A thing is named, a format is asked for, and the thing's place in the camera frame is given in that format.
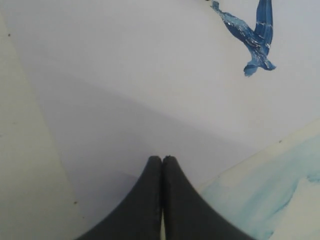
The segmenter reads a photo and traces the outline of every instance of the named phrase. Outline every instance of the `blue paint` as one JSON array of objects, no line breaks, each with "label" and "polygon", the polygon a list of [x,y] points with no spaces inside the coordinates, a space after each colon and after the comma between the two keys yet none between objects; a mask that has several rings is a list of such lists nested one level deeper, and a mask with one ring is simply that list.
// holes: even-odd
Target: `blue paint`
[{"label": "blue paint", "polygon": [[252,60],[243,69],[245,76],[249,77],[254,74],[258,67],[268,71],[276,68],[267,59],[273,39],[272,0],[259,0],[254,31],[245,21],[221,11],[217,1],[213,0],[211,7],[219,14],[232,35],[243,42],[251,53]]},{"label": "blue paint", "polygon": [[290,204],[299,181],[305,179],[320,184],[319,146],[320,135],[275,156],[248,173],[234,187],[225,186],[218,177],[201,195],[238,228],[257,240],[268,240]]}]

